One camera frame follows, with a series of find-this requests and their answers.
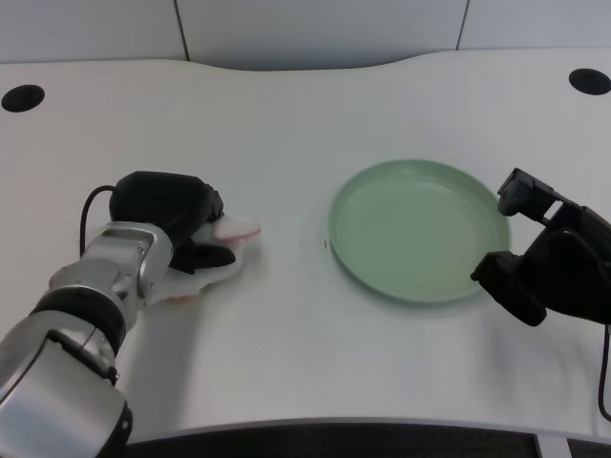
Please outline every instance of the white wall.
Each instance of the white wall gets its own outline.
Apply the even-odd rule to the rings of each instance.
[[[0,62],[184,59],[172,0],[0,0]]]
[[[364,67],[454,50],[466,0],[179,0],[191,60],[244,70]]]
[[[611,47],[611,0],[471,0],[461,50]]]
[[[178,0],[191,59],[361,67],[453,50],[468,0]],[[611,0],[471,0],[459,49],[611,47]],[[174,0],[0,0],[0,63],[184,59]]]

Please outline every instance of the black cable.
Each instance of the black cable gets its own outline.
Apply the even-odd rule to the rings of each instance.
[[[607,378],[607,364],[609,363],[609,328],[604,327],[604,345],[602,347],[602,366],[600,367],[599,381],[599,410],[600,415],[608,422],[611,422],[611,415],[604,408],[604,381]]]
[[[85,229],[87,228],[87,213],[89,213],[89,207],[92,206],[95,196],[104,191],[114,191],[115,186],[104,185],[99,188],[95,188],[83,205],[83,213],[80,214],[80,231],[78,236],[78,256],[83,256],[85,253]]]
[[[180,19],[180,8],[178,0],[174,0],[174,12],[176,13],[176,18],[179,20],[179,30],[180,30],[180,38],[182,39],[182,48],[184,50],[184,57],[190,61],[191,57],[189,57],[189,48],[187,48],[187,40],[184,37],[184,28],[182,27],[182,19]]]

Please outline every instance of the black grommet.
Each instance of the black grommet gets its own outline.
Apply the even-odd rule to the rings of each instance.
[[[569,74],[569,82],[578,91],[590,95],[603,95],[611,91],[611,79],[598,70],[578,69]]]
[[[28,84],[8,91],[2,97],[2,108],[11,113],[22,113],[40,105],[45,92],[40,86]]]

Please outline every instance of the silver robot arm segment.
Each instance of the silver robot arm segment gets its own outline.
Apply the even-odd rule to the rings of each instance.
[[[112,222],[0,343],[0,456],[116,456],[132,414],[115,356],[172,259],[158,227]]]

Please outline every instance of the light green plate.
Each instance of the light green plate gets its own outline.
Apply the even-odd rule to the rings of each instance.
[[[357,279],[411,302],[473,293],[469,277],[489,251],[510,249],[496,197],[453,167],[397,160],[351,179],[333,202],[335,254]]]

